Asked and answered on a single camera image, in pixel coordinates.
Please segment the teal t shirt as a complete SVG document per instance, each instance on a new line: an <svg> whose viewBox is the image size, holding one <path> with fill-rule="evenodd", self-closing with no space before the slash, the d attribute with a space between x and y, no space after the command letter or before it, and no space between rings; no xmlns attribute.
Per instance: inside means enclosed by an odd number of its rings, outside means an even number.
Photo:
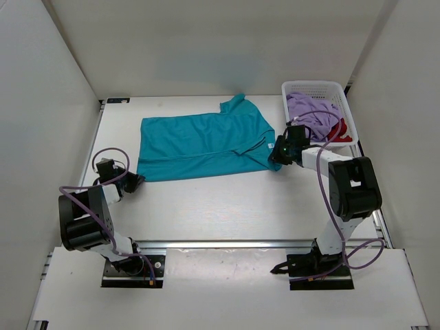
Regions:
<svg viewBox="0 0 440 330"><path fill-rule="evenodd" d="M137 173L165 182L255 171L279 171L270 160L275 131L243 94L217 113L145 118Z"/></svg>

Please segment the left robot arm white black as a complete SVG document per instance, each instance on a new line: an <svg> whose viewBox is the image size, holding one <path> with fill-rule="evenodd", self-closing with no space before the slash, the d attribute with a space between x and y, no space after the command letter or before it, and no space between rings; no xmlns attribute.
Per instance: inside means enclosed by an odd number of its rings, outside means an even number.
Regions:
<svg viewBox="0 0 440 330"><path fill-rule="evenodd" d="M147 262L132 238L115 231L109 205L134 193L145 176L117 165L114 159L101 159L95 169L98 178L92 186L63 192L58 198L62 244L69 251L96 252L116 271L137 276L146 271Z"/></svg>

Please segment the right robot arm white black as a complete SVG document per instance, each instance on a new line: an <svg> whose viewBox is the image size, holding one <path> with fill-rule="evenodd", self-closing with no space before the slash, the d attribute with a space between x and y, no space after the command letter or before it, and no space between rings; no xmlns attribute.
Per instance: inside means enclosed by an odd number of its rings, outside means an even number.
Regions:
<svg viewBox="0 0 440 330"><path fill-rule="evenodd" d="M342 156L325 145L311 144L304 125L287 125L277 137L269 160L276 164L297 164L314 170L330 220L321 235L313 240L311 250L274 266L272 274L304 270L296 281L322 278L341 267L352 268L346 251L347 241L363 220L382 206L382 195L371 160L367 157Z"/></svg>

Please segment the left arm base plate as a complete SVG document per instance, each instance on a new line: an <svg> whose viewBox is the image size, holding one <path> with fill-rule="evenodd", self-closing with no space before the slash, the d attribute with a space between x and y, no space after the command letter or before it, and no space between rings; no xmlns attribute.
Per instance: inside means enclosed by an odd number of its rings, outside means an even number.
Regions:
<svg viewBox="0 0 440 330"><path fill-rule="evenodd" d="M125 272L121 267L105 261L101 287L129 289L161 289L164 284L166 268L165 250L142 250L143 255L153 266L154 276L151 277L149 265L141 260L132 270Z"/></svg>

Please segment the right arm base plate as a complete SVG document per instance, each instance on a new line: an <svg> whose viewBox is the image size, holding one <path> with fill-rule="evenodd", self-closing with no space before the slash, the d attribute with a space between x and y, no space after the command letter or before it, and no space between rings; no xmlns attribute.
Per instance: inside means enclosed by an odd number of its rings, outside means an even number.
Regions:
<svg viewBox="0 0 440 330"><path fill-rule="evenodd" d="M329 291L354 289L350 269L342 264L341 254L323 256L319 261L308 254L288 254L291 291Z"/></svg>

